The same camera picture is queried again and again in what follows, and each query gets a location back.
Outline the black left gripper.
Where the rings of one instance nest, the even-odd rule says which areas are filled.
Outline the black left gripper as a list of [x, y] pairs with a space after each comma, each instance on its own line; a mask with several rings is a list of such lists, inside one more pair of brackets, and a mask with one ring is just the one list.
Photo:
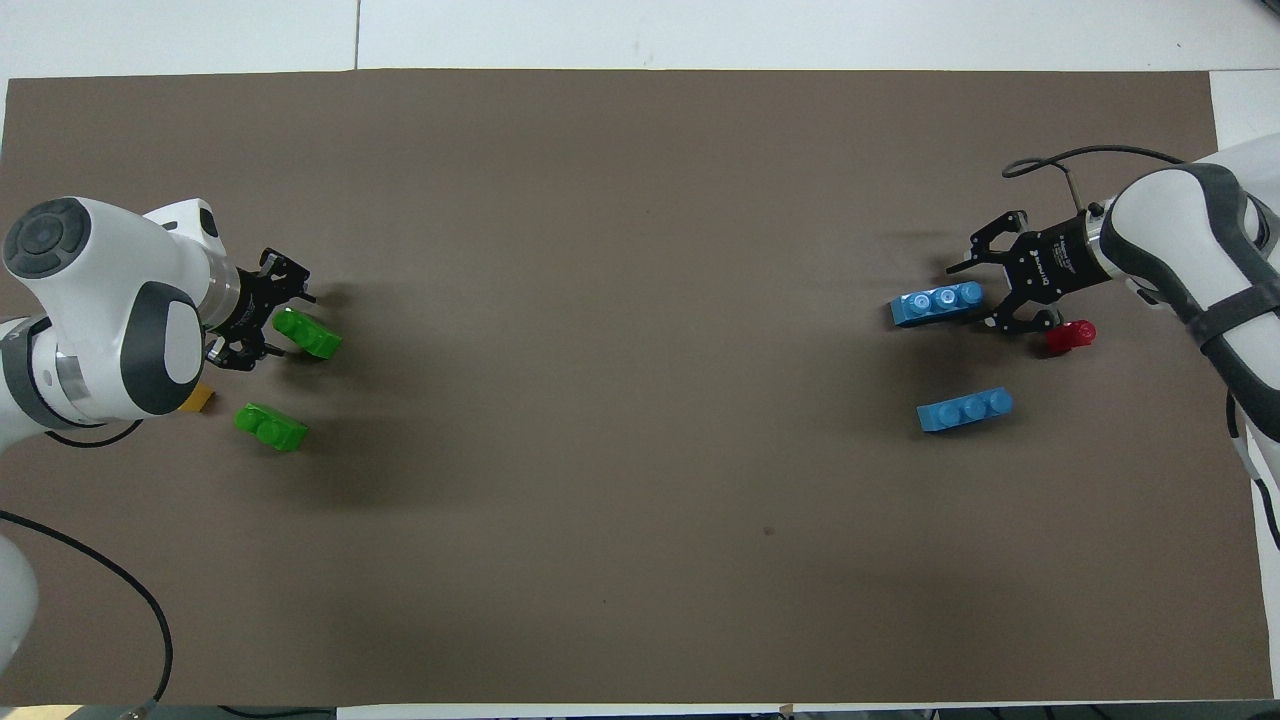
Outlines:
[[252, 372], [268, 356], [283, 357], [285, 351], [265, 340], [264, 327], [275, 307], [293, 299], [315, 304], [308, 292], [310, 270], [283, 252], [265, 247], [261, 269], [237, 269], [239, 292], [229, 315], [214, 327], [214, 338], [205, 347], [205, 361], [230, 372]]

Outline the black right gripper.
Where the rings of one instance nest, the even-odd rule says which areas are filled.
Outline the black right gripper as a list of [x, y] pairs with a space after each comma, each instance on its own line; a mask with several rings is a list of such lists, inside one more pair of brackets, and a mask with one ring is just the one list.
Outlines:
[[984, 325], [1004, 334], [1046, 333], [1065, 323], [1057, 301], [1102, 282], [1083, 217], [1042, 231], [1027, 231], [1025, 210], [1007, 210], [975, 231], [956, 275], [979, 265], [1005, 266], [1010, 292], [986, 315]]

